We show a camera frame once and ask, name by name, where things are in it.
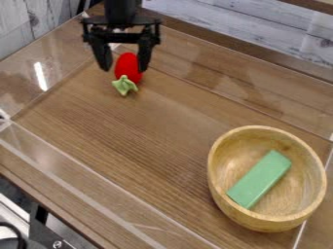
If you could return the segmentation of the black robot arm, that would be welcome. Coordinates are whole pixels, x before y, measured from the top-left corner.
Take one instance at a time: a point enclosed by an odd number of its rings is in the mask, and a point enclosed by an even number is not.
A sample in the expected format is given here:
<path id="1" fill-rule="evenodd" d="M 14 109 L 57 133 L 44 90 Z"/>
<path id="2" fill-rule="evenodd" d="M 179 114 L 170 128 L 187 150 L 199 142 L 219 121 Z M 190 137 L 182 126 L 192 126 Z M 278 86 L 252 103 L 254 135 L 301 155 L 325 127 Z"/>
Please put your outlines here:
<path id="1" fill-rule="evenodd" d="M 136 0 L 104 0 L 104 14 L 83 18 L 80 23 L 83 42 L 89 45 L 104 71 L 113 64 L 109 45 L 115 43 L 137 45 L 137 70 L 147 70 L 152 49 L 161 42 L 161 21 L 137 14 Z"/>

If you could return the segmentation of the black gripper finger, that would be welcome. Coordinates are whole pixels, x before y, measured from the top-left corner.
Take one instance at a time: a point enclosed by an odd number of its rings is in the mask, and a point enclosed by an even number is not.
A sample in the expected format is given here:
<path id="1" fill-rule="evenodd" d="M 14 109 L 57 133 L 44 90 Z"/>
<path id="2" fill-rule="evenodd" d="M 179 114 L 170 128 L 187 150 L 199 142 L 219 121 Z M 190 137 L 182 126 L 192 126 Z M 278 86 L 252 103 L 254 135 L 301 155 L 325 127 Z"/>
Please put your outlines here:
<path id="1" fill-rule="evenodd" d="M 99 64 L 99 67 L 105 72 L 109 71 L 113 63 L 111 47 L 101 39 L 93 38 L 91 41 L 92 52 Z"/>
<path id="2" fill-rule="evenodd" d="M 148 38 L 140 38 L 137 42 L 137 47 L 137 66 L 139 71 L 144 72 L 148 68 L 153 48 L 151 40 Z"/>

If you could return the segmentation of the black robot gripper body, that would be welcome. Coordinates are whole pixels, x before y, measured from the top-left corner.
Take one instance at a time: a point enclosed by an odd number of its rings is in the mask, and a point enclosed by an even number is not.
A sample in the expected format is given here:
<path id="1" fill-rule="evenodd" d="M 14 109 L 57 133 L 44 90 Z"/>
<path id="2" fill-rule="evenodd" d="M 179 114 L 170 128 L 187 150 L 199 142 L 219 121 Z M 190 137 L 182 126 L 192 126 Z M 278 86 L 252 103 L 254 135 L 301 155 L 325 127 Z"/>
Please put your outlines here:
<path id="1" fill-rule="evenodd" d="M 160 24 L 157 18 L 136 17 L 128 23 L 107 23 L 104 17 L 84 18 L 83 41 L 93 43 L 148 44 L 160 43 Z"/>

